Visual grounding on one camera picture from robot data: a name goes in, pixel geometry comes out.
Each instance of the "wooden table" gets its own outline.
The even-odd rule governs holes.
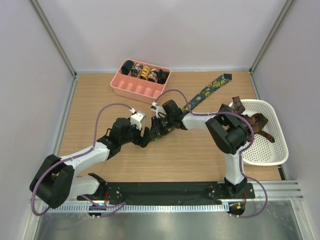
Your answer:
[[[179,89],[188,99],[220,76],[223,72],[173,72],[167,89]],[[232,97],[255,99],[248,72],[231,71],[232,81],[213,93],[195,108],[197,112],[219,110],[222,103],[229,104]],[[110,81],[114,74],[82,74],[79,77],[67,120],[60,156],[77,152],[93,142],[94,126],[99,110],[110,103],[126,103],[147,115],[144,126],[151,126],[150,104],[125,98],[113,93]],[[169,92],[162,102],[174,99],[179,106],[185,102],[178,93]],[[107,108],[101,115],[100,138],[119,117],[129,117],[122,106]],[[248,176],[258,180],[280,180],[277,166],[246,165]],[[219,151],[210,133],[205,130],[175,129],[167,136],[141,148],[132,143],[108,161],[97,163],[81,175],[95,173],[107,182],[193,182],[223,181],[226,173],[224,154]]]

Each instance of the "white plastic laundry basket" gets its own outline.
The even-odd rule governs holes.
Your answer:
[[[271,143],[265,137],[255,134],[253,145],[242,154],[243,161],[247,164],[258,166],[283,164],[287,161],[289,152],[274,108],[262,100],[241,99],[241,102],[245,107],[244,115],[252,116],[253,114],[261,113],[268,119],[268,123],[263,130],[271,134],[275,139],[275,143]]]

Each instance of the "white wall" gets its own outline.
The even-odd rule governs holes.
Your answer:
[[[319,231],[319,0],[296,1],[254,75],[262,99],[275,108],[286,137],[285,172],[298,180],[317,223],[314,229]]]
[[[29,184],[51,154],[71,84],[27,0],[0,1],[0,239],[21,239]]]
[[[77,71],[249,69],[285,0],[39,0]]]

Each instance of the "pink compartment tray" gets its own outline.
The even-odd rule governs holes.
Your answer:
[[[129,73],[129,75],[124,75],[121,73],[121,67],[113,77],[110,86],[113,88],[115,94],[152,104],[167,88],[171,75],[170,69],[132,59],[126,59],[122,65],[128,60],[133,61],[134,64],[141,63],[143,66],[147,66],[150,69],[157,69],[158,71],[162,69],[164,72],[169,72],[165,84],[158,84],[152,81],[143,80],[140,79],[139,76],[133,77],[130,76],[131,73]]]

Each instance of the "crumpled brown tie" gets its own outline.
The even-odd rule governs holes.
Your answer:
[[[262,113],[255,113],[252,116],[248,115],[242,115],[242,113],[245,111],[245,106],[242,104],[240,97],[235,96],[232,98],[233,100],[233,107],[229,107],[228,105],[222,104],[219,112],[229,112],[234,113],[242,116],[245,120],[247,120],[255,134],[259,134],[266,139],[268,139],[271,143],[275,142],[275,138],[271,136],[269,133],[263,131],[262,129],[265,127],[265,125],[268,123],[268,119],[262,114]]]

